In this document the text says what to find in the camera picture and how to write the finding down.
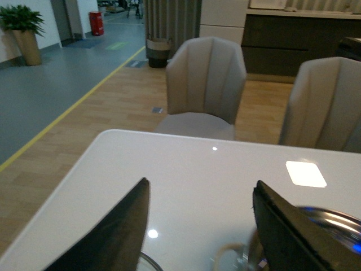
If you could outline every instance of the chair seat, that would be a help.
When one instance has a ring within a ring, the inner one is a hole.
[[[167,115],[154,131],[190,137],[235,140],[235,127],[219,117],[205,113]]]

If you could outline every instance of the doorway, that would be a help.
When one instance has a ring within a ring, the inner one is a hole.
[[[73,38],[65,0],[51,0],[51,5],[62,47],[78,41],[78,39]]]

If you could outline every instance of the gray floor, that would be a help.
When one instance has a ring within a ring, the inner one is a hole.
[[[144,46],[143,20],[131,10],[104,17],[101,43],[42,54],[43,64],[0,70],[0,164]],[[146,58],[143,50],[134,60]]]

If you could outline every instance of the red fire extinguisher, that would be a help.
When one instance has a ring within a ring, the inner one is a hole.
[[[91,33],[93,36],[104,34],[102,13],[98,11],[89,12]]]

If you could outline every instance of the cup handle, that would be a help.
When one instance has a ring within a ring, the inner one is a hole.
[[[214,264],[213,264],[212,271],[218,271],[219,261],[220,261],[221,257],[223,256],[223,254],[227,250],[233,250],[238,254],[238,257],[242,257],[244,247],[245,247],[245,245],[242,244],[242,243],[229,243],[229,244],[225,244],[224,246],[222,246],[217,251],[217,253],[216,253],[215,257],[214,257]]]

